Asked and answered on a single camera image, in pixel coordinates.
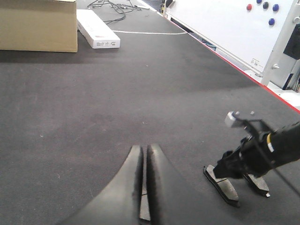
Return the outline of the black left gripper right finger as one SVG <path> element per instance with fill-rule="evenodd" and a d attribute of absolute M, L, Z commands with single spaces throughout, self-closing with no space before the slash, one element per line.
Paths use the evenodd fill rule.
<path fill-rule="evenodd" d="M 146 185 L 153 225 L 235 225 L 185 181 L 158 144 L 147 147 Z"/>

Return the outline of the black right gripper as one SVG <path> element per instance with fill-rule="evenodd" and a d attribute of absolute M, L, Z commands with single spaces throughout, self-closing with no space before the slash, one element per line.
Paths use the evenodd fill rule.
<path fill-rule="evenodd" d="M 236 150 L 226 151 L 217 161 L 214 174 L 216 178 L 242 179 L 244 174 L 261 177 L 272 169 L 256 139 L 243 138 Z"/>

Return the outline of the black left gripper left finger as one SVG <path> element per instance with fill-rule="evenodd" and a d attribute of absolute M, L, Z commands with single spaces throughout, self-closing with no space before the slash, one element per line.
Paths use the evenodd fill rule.
<path fill-rule="evenodd" d="M 138 225 L 143 188 L 143 149 L 134 145 L 114 178 L 61 225 Z"/>

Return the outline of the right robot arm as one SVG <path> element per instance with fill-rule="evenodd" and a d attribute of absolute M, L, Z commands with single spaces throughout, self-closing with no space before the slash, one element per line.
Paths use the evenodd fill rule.
<path fill-rule="evenodd" d="M 300 158 L 300 123 L 243 138 L 235 151 L 227 151 L 213 169 L 216 178 L 241 179 L 244 174 L 261 177 Z"/>

